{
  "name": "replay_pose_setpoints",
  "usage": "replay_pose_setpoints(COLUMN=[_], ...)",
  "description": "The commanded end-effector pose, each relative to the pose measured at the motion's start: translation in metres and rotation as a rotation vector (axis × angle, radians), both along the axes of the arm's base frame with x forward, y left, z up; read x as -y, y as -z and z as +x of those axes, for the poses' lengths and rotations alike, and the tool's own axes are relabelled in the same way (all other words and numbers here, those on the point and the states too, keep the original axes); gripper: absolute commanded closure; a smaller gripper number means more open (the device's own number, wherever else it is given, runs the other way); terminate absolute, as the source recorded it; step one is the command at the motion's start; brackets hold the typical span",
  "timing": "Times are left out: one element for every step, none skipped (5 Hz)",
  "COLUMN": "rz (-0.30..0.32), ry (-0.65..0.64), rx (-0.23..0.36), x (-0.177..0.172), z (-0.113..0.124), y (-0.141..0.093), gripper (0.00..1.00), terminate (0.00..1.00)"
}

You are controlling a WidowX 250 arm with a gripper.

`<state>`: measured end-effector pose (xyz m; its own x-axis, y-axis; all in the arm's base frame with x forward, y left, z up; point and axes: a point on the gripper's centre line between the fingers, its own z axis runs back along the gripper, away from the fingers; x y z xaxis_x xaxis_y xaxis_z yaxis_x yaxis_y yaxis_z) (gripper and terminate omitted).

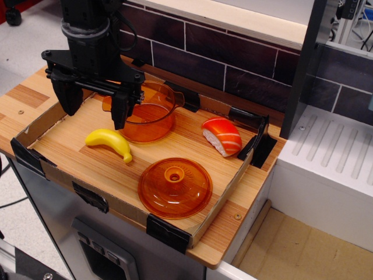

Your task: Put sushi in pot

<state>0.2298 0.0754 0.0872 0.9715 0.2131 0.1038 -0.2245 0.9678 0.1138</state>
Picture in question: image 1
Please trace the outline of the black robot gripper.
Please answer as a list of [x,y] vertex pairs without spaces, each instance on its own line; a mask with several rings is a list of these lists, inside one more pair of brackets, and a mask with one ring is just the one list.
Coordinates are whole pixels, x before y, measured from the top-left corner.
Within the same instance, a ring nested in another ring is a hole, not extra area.
[[135,104],[143,101],[144,74],[121,59],[112,37],[96,41],[68,40],[68,50],[45,50],[47,77],[64,112],[73,116],[83,103],[83,90],[111,98],[111,119],[115,130],[125,126]]

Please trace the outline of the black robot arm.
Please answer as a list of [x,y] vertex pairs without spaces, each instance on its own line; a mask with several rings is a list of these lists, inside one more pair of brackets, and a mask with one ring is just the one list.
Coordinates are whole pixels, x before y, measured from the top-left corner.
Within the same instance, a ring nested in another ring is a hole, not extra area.
[[83,102],[83,90],[111,98],[111,118],[116,130],[125,126],[134,106],[143,100],[143,73],[126,65],[121,53],[129,47],[119,42],[119,28],[135,28],[120,8],[122,1],[61,1],[61,29],[68,50],[46,50],[46,74],[64,112],[73,116]]

